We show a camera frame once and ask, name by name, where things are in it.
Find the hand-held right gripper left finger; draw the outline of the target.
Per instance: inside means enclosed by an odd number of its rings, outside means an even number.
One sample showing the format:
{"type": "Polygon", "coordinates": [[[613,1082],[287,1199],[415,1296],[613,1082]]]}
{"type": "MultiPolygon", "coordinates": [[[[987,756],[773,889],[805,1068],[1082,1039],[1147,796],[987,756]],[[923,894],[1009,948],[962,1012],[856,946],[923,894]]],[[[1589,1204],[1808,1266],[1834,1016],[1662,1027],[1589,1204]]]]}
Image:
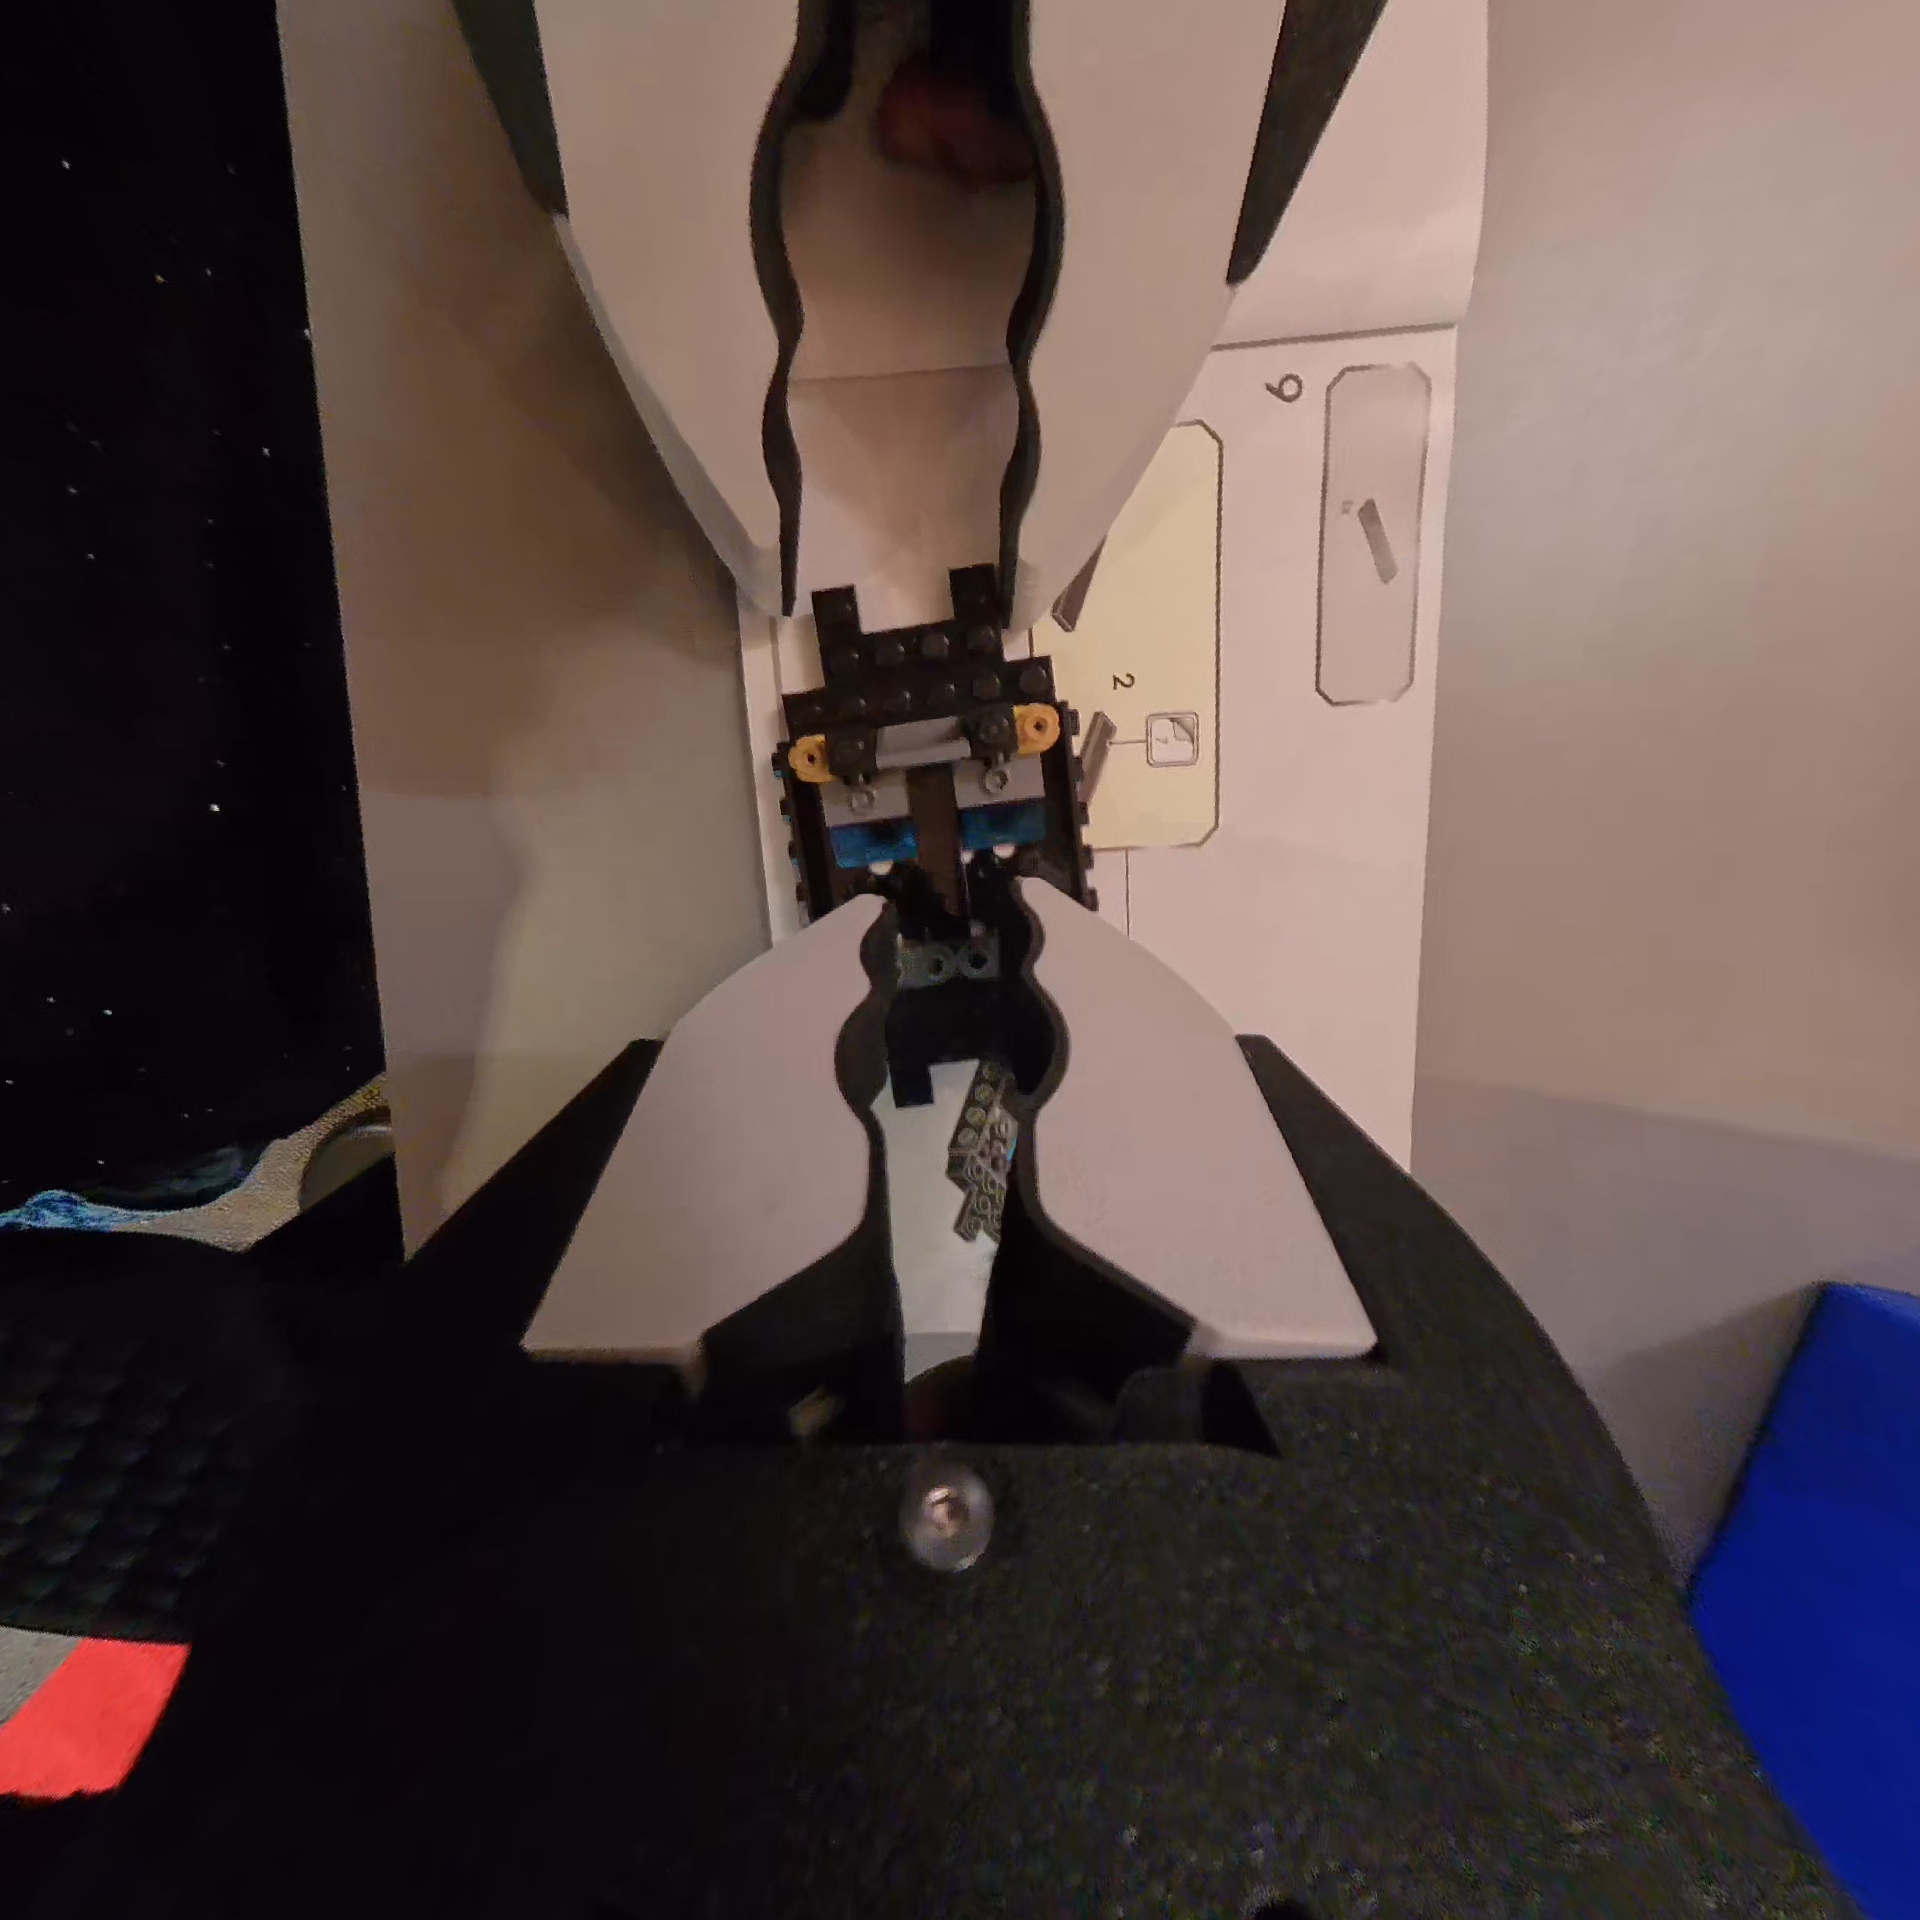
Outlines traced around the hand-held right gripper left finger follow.
{"type": "Polygon", "coordinates": [[[523,1336],[546,1358],[721,1366],[903,1336],[885,1024],[897,912],[856,896],[735,971],[659,1049],[523,1336]]]}

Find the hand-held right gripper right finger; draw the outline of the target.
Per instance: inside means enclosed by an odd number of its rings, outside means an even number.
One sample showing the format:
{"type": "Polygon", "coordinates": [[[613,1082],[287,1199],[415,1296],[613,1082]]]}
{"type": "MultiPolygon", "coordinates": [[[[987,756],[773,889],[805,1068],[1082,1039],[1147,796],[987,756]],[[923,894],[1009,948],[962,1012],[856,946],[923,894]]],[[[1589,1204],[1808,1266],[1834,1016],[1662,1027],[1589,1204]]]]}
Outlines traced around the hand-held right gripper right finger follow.
{"type": "Polygon", "coordinates": [[[1025,1092],[981,1355],[1360,1360],[1376,1328],[1231,1023],[1157,956],[1023,881],[1025,1092]]]}

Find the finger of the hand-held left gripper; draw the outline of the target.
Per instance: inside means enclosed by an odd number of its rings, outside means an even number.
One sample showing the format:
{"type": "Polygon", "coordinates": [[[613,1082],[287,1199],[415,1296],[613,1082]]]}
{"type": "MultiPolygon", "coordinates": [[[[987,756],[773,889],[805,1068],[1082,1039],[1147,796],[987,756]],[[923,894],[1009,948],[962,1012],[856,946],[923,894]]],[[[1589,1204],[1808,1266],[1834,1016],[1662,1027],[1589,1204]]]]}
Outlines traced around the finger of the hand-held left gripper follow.
{"type": "Polygon", "coordinates": [[[760,614],[787,611],[767,458],[777,323],[755,168],[797,3],[538,3],[570,265],[675,490],[760,614]]]}
{"type": "Polygon", "coordinates": [[[1102,546],[1231,314],[1283,19],[1283,3],[1013,9],[1039,200],[1006,337],[1009,630],[1031,626],[1102,546]]]}

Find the white instruction booklet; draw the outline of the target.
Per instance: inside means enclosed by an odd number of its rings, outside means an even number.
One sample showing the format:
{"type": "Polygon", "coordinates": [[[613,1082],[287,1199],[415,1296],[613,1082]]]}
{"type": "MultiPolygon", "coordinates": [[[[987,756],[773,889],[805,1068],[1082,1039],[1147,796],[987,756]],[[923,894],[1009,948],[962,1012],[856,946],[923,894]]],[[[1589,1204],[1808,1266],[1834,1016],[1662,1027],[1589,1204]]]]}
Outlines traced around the white instruction booklet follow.
{"type": "Polygon", "coordinates": [[[1109,716],[1107,920],[1402,1162],[1488,26],[1383,6],[1109,554],[1016,648],[1109,716]]]}

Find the black lego model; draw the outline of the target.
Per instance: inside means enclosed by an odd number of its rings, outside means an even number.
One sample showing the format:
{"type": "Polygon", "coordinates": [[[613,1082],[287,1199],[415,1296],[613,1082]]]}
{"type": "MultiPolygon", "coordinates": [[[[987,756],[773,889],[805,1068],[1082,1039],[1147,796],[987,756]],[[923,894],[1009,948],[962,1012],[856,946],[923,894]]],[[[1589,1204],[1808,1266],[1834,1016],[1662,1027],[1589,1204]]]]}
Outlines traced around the black lego model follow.
{"type": "Polygon", "coordinates": [[[771,751],[801,922],[861,896],[889,915],[903,1110],[952,1064],[1040,1092],[1054,1039],[1023,883],[1096,906],[1078,716],[1053,662],[1011,652],[991,570],[949,586],[949,616],[889,632],[867,626],[850,586],[811,594],[824,679],[779,697],[771,751]]]}

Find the person's left hand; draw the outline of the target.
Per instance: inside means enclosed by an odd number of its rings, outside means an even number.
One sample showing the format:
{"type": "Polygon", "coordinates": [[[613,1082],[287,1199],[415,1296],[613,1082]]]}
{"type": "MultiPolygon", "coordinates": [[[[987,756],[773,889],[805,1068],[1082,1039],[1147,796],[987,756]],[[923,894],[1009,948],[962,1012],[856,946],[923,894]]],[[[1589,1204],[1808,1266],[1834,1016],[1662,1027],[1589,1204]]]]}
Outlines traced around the person's left hand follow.
{"type": "Polygon", "coordinates": [[[929,56],[905,58],[874,111],[881,154],[965,192],[1027,183],[1035,174],[1030,132],[987,82],[929,56]]]}

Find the grey round disc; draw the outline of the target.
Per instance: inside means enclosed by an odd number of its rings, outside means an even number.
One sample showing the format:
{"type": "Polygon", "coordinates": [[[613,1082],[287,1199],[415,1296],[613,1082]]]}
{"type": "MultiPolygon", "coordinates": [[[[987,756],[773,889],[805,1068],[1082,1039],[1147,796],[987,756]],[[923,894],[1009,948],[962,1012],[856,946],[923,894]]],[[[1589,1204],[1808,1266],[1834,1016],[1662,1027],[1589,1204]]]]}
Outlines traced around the grey round disc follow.
{"type": "Polygon", "coordinates": [[[394,1159],[394,1112],[381,1100],[330,1124],[304,1156],[298,1207],[311,1212],[369,1170],[394,1159]]]}

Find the black speckled clothing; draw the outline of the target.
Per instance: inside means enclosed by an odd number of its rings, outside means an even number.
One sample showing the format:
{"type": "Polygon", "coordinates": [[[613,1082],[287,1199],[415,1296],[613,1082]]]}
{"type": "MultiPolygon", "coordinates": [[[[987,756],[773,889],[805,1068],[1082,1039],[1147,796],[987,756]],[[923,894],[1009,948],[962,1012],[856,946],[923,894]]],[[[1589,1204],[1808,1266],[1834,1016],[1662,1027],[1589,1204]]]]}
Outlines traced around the black speckled clothing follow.
{"type": "Polygon", "coordinates": [[[5,1209],[383,1068],[274,6],[3,6],[5,1209]]]}

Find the black mesh fabric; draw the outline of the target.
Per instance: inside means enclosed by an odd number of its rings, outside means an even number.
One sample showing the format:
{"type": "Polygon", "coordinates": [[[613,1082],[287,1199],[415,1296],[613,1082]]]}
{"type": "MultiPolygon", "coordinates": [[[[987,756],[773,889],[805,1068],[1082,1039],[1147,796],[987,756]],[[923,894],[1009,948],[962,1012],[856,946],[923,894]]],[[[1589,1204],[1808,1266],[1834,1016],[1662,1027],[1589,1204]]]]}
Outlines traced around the black mesh fabric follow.
{"type": "Polygon", "coordinates": [[[183,1644],[394,1328],[397,1202],[334,1193],[248,1250],[5,1230],[3,1624],[183,1644]]]}

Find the blue fabric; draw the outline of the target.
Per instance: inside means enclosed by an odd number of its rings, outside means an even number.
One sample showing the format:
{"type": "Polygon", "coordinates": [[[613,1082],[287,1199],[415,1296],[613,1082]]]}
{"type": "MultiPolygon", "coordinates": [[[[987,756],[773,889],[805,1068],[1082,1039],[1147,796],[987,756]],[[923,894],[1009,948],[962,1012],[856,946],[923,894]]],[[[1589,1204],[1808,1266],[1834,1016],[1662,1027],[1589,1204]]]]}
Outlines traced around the blue fabric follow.
{"type": "Polygon", "coordinates": [[[5,1232],[149,1235],[246,1250],[299,1214],[310,1152],[239,1144],[205,1156],[45,1190],[3,1214],[5,1232]]]}

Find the blue storage bin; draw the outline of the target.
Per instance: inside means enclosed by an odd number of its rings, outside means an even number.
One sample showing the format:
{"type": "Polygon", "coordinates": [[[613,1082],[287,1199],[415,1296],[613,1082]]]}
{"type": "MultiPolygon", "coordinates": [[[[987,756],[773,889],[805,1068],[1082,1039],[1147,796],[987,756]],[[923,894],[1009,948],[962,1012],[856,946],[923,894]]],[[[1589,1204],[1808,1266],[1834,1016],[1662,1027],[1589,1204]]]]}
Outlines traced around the blue storage bin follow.
{"type": "Polygon", "coordinates": [[[1918,1300],[1824,1288],[1689,1582],[1767,1777],[1867,1916],[1918,1916],[1918,1300]]]}

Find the red patch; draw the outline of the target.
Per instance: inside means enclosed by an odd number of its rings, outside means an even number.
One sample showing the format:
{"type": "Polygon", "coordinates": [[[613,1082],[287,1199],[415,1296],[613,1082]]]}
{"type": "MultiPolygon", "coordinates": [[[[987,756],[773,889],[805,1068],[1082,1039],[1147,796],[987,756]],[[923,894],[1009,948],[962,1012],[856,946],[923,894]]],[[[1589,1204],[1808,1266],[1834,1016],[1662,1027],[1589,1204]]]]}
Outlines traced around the red patch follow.
{"type": "Polygon", "coordinates": [[[81,1640],[3,1720],[3,1796],[63,1804],[117,1790],[154,1739],[191,1647],[81,1640]]]}

